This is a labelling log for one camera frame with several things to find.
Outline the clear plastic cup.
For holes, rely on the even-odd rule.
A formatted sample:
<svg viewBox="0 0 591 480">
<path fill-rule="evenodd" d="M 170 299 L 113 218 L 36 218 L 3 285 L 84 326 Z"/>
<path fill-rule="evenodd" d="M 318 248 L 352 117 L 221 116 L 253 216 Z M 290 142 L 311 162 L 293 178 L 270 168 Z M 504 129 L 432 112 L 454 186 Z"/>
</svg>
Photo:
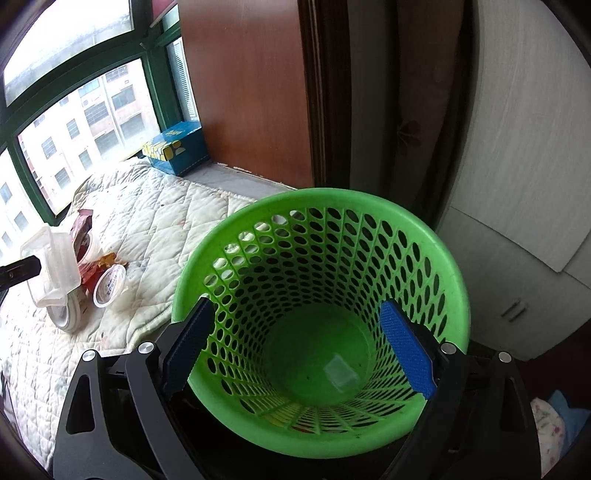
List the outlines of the clear plastic cup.
<svg viewBox="0 0 591 480">
<path fill-rule="evenodd" d="M 45 225 L 22 245 L 21 256 L 40 262 L 40 273 L 27 281 L 35 306 L 65 306 L 67 295 L 81 283 L 70 235 Z"/>
</svg>

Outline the white yogurt cup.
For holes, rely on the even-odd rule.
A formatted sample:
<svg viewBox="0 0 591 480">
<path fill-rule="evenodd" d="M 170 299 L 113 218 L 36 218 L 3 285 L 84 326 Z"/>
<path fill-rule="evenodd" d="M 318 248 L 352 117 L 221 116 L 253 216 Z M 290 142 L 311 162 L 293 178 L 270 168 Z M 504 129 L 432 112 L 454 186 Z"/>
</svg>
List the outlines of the white yogurt cup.
<svg viewBox="0 0 591 480">
<path fill-rule="evenodd" d="M 120 264 L 109 267 L 98 279 L 93 291 L 93 303 L 97 308 L 110 306 L 123 292 L 126 285 L 126 268 Z"/>
</svg>

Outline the brown wooden wardrobe panel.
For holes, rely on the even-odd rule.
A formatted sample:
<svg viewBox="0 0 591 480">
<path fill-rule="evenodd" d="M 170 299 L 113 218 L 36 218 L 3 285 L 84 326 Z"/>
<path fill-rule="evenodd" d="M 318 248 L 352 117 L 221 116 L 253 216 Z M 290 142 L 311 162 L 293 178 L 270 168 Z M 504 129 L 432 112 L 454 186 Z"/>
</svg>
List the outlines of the brown wooden wardrobe panel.
<svg viewBox="0 0 591 480">
<path fill-rule="evenodd" d="M 181 1 L 178 6 L 212 159 L 293 187 L 311 187 L 297 2 Z"/>
</svg>

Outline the green plastic waste basket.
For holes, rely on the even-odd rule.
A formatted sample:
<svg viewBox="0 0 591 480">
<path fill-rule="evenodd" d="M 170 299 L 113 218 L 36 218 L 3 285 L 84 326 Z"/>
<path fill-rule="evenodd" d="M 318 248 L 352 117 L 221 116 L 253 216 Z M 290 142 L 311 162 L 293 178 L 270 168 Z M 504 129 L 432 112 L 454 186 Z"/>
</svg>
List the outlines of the green plastic waste basket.
<svg viewBox="0 0 591 480">
<path fill-rule="evenodd" d="M 230 215 L 191 254 L 173 322 L 200 299 L 214 324 L 188 377 L 233 433 L 274 452 L 339 458 L 407 435 L 424 397 L 380 324 L 398 304 L 438 341 L 469 342 L 460 269 L 419 218 L 353 190 L 274 195 Z"/>
</svg>

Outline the white cabinet door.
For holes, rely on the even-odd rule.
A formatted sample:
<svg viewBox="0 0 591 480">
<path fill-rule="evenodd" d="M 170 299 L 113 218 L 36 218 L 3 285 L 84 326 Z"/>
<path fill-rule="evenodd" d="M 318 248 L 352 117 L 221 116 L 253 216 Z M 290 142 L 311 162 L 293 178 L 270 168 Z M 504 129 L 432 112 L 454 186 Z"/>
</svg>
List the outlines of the white cabinet door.
<svg viewBox="0 0 591 480">
<path fill-rule="evenodd" d="M 540 1 L 478 1 L 470 121 L 438 232 L 475 341 L 522 360 L 590 317 L 590 67 Z"/>
</svg>

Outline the blue yellow tissue box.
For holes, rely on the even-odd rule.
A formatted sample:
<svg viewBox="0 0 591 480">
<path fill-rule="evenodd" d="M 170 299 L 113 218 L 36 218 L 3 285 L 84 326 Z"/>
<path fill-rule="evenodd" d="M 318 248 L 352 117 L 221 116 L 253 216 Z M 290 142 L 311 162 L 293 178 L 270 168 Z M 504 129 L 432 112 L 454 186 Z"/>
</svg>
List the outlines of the blue yellow tissue box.
<svg viewBox="0 0 591 480">
<path fill-rule="evenodd" d="M 170 175 L 183 177 L 209 158 L 199 121 L 183 121 L 162 131 L 142 146 L 150 164 Z"/>
</svg>

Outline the white quilted mattress pad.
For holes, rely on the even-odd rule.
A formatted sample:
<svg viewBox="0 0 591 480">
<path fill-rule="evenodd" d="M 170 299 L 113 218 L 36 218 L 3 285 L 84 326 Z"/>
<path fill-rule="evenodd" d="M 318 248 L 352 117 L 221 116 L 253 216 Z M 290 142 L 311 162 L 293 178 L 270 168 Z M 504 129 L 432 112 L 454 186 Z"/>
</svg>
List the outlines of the white quilted mattress pad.
<svg viewBox="0 0 591 480">
<path fill-rule="evenodd" d="M 12 288 L 1 305 L 1 374 L 24 446 L 49 468 L 69 382 L 82 353 L 128 353 L 169 323 L 172 297 L 192 251 L 252 198 L 165 174 L 128 160 L 89 177 L 75 192 L 66 223 L 92 210 L 93 239 L 126 264 L 120 299 L 90 310 L 73 333 L 34 306 L 28 288 Z"/>
</svg>

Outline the floral blue cloth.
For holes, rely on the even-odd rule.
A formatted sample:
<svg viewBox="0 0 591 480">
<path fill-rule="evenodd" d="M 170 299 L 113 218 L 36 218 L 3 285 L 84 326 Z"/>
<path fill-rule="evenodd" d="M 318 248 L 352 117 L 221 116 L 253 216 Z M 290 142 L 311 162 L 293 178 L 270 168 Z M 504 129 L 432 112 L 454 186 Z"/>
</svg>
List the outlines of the floral blue cloth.
<svg viewBox="0 0 591 480">
<path fill-rule="evenodd" d="M 571 450 L 590 418 L 590 411 L 571 407 L 560 390 L 555 390 L 548 400 L 534 398 L 531 409 L 540 447 L 541 477 L 544 477 Z"/>
</svg>

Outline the white plastic lid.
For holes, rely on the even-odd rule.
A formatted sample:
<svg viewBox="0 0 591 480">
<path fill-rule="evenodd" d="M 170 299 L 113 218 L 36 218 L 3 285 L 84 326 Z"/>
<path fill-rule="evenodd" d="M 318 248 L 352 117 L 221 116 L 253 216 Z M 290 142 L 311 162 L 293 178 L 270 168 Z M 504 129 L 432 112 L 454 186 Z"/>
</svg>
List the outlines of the white plastic lid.
<svg viewBox="0 0 591 480">
<path fill-rule="evenodd" d="M 46 310 L 58 329 L 73 334 L 85 325 L 86 312 L 90 306 L 87 295 L 78 287 L 67 295 L 64 305 L 48 306 Z"/>
</svg>

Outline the red orange wrapper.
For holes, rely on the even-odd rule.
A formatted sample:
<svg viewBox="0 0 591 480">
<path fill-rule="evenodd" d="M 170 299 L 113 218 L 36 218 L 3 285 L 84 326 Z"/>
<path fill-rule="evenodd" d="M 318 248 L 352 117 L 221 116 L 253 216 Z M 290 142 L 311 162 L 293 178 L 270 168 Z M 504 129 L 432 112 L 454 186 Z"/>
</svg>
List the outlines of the red orange wrapper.
<svg viewBox="0 0 591 480">
<path fill-rule="evenodd" d="M 102 274 L 115 264 L 116 254 L 111 252 L 90 263 L 79 265 L 82 291 L 90 296 Z"/>
</svg>

